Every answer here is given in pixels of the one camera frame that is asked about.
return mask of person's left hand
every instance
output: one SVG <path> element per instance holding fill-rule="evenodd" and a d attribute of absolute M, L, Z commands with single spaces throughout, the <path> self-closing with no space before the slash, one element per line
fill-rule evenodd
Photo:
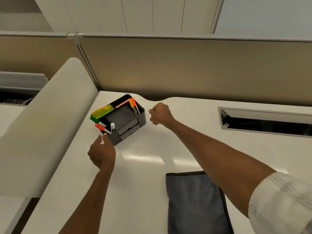
<path fill-rule="evenodd" d="M 102 136 L 99 135 L 90 146 L 88 155 L 100 170 L 109 169 L 112 172 L 115 167 L 116 151 L 106 133 L 103 134 L 103 141 L 104 144 L 101 144 Z"/>

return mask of red marker cap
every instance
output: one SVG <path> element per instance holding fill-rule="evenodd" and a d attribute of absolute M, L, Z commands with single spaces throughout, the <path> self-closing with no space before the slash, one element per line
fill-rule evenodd
<path fill-rule="evenodd" d="M 96 128 L 98 128 L 100 131 L 104 131 L 105 130 L 105 128 L 103 126 L 101 126 L 100 124 L 98 124 L 98 123 L 96 123 L 94 126 Z"/>
<path fill-rule="evenodd" d="M 131 98 L 133 106 L 136 106 L 135 98 Z"/>

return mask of forearm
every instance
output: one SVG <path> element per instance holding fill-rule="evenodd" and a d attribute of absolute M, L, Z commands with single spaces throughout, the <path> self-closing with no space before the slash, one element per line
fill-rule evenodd
<path fill-rule="evenodd" d="M 178 121 L 174 121 L 169 129 L 179 137 L 231 202 L 248 217 L 248 204 L 254 189 L 275 170 Z"/>
<path fill-rule="evenodd" d="M 112 169 L 101 169 L 59 234 L 97 234 Z"/>

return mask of white striped sleeve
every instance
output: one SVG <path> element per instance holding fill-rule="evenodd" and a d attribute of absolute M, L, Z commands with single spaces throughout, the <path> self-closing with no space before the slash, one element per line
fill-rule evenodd
<path fill-rule="evenodd" d="M 312 234 L 312 185 L 273 173 L 252 193 L 248 216 L 256 234 Z"/>

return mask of black desk organizer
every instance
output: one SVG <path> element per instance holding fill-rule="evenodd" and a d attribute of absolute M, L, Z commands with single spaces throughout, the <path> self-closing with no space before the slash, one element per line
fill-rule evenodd
<path fill-rule="evenodd" d="M 114 102 L 111 102 L 110 105 L 115 108 L 130 98 L 132 98 L 131 95 L 126 94 Z M 107 125 L 105 128 L 109 131 L 111 131 L 110 124 L 115 123 L 115 131 L 108 135 L 114 146 L 146 124 L 145 110 L 137 101 L 136 104 L 140 112 L 137 116 L 130 104 L 126 103 L 98 119 L 100 122 Z"/>

